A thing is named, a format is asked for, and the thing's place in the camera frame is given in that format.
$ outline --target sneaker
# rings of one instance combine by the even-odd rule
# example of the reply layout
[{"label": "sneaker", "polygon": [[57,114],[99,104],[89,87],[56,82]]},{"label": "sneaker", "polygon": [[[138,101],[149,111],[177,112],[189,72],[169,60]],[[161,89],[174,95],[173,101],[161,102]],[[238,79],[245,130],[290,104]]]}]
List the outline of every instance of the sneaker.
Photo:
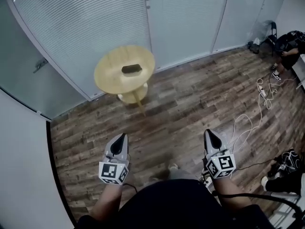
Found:
[{"label": "sneaker", "polygon": [[298,154],[291,148],[288,152],[282,154],[282,161],[285,163],[287,172],[293,172],[299,169],[301,160]]},{"label": "sneaker", "polygon": [[280,173],[277,172],[276,175],[274,176],[274,179],[277,179],[277,178],[280,178],[280,177],[281,177]]},{"label": "sneaker", "polygon": [[277,65],[274,65],[274,64],[273,64],[273,65],[271,66],[271,70],[272,70],[272,71],[275,71],[276,69],[277,69]]},{"label": "sneaker", "polygon": [[171,170],[171,169],[179,169],[179,167],[175,164],[175,163],[172,163],[168,166],[168,169]]},{"label": "sneaker", "polygon": [[280,78],[280,75],[279,74],[275,74],[274,72],[272,72],[272,75],[275,79],[277,79],[279,82],[282,81],[282,79]]},{"label": "sneaker", "polygon": [[264,188],[264,191],[266,192],[266,184],[267,184],[267,181],[268,181],[268,178],[267,177],[263,177],[262,180],[261,180],[261,184]]}]

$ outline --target chair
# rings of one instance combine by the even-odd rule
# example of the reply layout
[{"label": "chair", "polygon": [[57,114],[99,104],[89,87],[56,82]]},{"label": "chair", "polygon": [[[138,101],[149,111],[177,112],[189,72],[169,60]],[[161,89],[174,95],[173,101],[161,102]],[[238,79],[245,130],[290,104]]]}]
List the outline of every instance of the chair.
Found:
[{"label": "chair", "polygon": [[[284,198],[290,202],[295,203],[296,205],[300,206],[302,204],[301,196],[293,193],[271,193],[271,196],[277,197],[277,198]],[[294,214],[294,210],[287,206],[282,204],[279,208],[277,208],[273,212],[273,216],[270,217],[270,222],[275,228],[279,228],[281,226],[281,223],[285,221],[287,218],[292,218]]]},{"label": "chair", "polygon": [[277,29],[276,29],[276,23],[273,21],[270,23],[271,25],[271,35],[269,35],[265,41],[262,42],[262,44],[264,42],[267,42],[271,45],[272,48],[272,56],[273,56],[273,52],[275,51],[275,42],[277,40]]}]

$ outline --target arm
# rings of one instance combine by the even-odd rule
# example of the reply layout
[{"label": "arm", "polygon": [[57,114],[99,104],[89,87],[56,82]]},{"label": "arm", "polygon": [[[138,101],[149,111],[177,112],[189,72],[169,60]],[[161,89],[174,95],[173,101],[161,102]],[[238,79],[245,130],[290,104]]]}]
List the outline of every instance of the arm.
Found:
[{"label": "arm", "polygon": [[282,55],[284,57],[289,56],[289,55],[293,55],[293,54],[298,54],[299,53],[299,49],[298,48],[293,48],[292,50],[288,51],[288,52],[283,52]]},{"label": "arm", "polygon": [[[218,178],[213,180],[215,190],[224,195],[244,193],[237,185],[235,185],[229,177]],[[232,211],[251,205],[248,197],[221,198],[218,197],[221,205]]]},{"label": "arm", "polygon": [[99,200],[90,212],[90,216],[98,221],[111,218],[119,211],[122,187],[119,185],[106,185]]}]

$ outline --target person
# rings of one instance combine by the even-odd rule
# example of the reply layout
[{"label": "person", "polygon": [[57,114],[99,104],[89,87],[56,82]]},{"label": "person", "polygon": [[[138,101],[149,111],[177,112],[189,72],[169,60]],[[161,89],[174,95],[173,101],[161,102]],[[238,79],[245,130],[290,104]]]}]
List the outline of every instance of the person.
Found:
[{"label": "person", "polygon": [[[101,228],[274,228],[258,205],[247,197],[219,198],[221,205],[197,177],[169,166],[169,179],[158,181],[135,194],[120,210],[122,186],[106,185],[89,215],[76,229]],[[229,177],[215,179],[220,194],[238,194]]]},{"label": "person", "polygon": [[274,65],[271,67],[272,76],[279,82],[282,81],[280,75],[285,69],[290,70],[298,61],[301,54],[305,53],[304,33],[300,31],[292,31],[281,36],[275,46],[278,44],[286,45],[285,51],[277,52],[278,56]]},{"label": "person", "polygon": [[274,180],[263,177],[261,184],[266,192],[293,192],[302,197],[305,196],[305,173],[302,170],[291,172]]}]

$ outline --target fiducial marker cube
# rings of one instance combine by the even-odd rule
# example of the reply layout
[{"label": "fiducial marker cube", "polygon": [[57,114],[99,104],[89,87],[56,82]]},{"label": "fiducial marker cube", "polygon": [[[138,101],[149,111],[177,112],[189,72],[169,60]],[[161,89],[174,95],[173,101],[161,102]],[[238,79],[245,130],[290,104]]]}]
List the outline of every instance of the fiducial marker cube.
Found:
[{"label": "fiducial marker cube", "polygon": [[227,177],[236,169],[234,155],[212,156],[206,167],[214,179]]},{"label": "fiducial marker cube", "polygon": [[104,183],[122,185],[129,170],[126,164],[100,162],[99,179]]}]

